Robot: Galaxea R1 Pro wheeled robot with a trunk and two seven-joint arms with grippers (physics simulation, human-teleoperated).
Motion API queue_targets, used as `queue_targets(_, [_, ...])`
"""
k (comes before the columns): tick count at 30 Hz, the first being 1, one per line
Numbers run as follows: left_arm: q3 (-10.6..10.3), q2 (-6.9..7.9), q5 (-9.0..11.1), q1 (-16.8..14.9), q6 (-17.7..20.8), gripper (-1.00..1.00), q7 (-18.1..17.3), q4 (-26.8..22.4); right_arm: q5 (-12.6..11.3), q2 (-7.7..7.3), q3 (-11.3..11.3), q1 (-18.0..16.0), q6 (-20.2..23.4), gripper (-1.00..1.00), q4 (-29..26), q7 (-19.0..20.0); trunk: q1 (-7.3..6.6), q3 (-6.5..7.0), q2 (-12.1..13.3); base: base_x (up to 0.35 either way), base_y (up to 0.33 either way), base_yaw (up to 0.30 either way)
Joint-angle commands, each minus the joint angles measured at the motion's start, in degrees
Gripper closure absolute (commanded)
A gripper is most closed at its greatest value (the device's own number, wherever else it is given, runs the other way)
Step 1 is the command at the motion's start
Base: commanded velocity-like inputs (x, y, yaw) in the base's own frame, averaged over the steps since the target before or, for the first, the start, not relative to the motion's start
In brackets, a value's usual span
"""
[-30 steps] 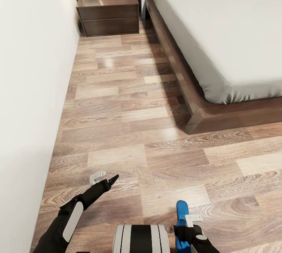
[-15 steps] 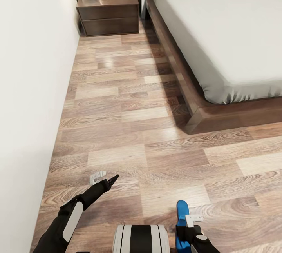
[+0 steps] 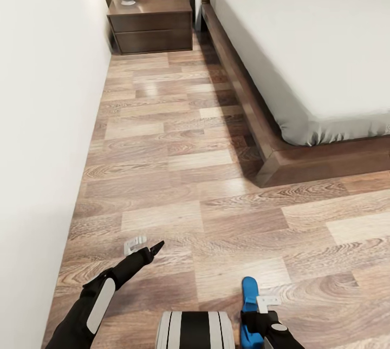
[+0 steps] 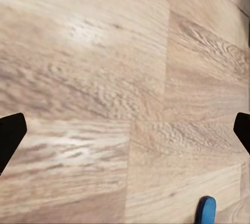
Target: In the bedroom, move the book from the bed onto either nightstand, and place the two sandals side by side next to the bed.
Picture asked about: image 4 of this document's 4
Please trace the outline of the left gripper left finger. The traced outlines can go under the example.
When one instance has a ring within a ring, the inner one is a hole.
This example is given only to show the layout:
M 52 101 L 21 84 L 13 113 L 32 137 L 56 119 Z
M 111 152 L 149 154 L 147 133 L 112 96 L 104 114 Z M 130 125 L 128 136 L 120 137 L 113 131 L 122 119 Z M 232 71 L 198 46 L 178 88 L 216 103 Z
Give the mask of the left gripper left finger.
M 23 113 L 0 118 L 0 175 L 27 133 Z

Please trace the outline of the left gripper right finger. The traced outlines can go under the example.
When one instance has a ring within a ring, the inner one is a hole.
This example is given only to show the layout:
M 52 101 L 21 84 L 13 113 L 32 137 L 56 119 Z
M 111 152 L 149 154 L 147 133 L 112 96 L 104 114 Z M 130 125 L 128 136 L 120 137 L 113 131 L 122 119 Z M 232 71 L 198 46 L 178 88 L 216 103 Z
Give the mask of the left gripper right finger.
M 250 115 L 238 113 L 233 130 L 250 154 Z

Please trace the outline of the sandal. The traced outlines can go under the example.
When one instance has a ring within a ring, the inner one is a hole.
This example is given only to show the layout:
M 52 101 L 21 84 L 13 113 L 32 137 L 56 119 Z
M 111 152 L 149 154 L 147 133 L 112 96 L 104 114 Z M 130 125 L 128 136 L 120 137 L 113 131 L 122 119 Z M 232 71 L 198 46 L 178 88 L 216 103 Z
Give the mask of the sandal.
M 198 211 L 197 224 L 214 224 L 216 201 L 212 196 L 205 196 Z

